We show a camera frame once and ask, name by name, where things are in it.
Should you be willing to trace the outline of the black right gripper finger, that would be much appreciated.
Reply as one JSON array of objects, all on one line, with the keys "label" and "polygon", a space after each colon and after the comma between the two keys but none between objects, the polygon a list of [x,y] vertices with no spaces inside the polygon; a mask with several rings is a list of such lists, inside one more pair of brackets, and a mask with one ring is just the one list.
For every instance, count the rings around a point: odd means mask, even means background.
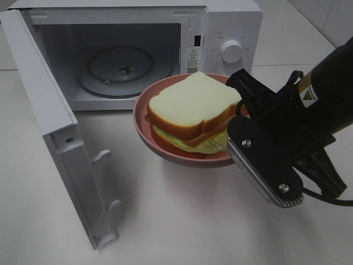
[{"label": "black right gripper finger", "polygon": [[323,147],[296,159],[293,165],[311,179],[326,198],[337,199],[347,188]]},{"label": "black right gripper finger", "polygon": [[276,93],[257,81],[245,69],[233,73],[226,85],[234,88],[241,96],[236,106],[236,115],[245,116],[245,111],[255,121],[275,121]]}]

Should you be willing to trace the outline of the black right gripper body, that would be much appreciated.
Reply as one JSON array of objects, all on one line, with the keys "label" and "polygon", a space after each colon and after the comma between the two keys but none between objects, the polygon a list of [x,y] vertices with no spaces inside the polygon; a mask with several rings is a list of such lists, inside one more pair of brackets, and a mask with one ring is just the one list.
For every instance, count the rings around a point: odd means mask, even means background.
[{"label": "black right gripper body", "polygon": [[298,84],[282,87],[259,124],[292,162],[308,164],[309,159],[329,162],[325,147],[335,141],[309,123],[299,97]]}]

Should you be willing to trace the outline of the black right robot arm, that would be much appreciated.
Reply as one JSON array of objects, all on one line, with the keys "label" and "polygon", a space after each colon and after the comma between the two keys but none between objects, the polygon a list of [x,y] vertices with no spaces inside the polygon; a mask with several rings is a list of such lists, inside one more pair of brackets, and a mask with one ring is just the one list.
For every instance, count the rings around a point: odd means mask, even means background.
[{"label": "black right robot arm", "polygon": [[278,92],[246,70],[226,84],[241,96],[227,125],[228,152],[266,200],[288,208],[307,194],[352,206],[340,200],[346,184],[325,151],[352,124],[352,41],[309,73],[293,71]]}]

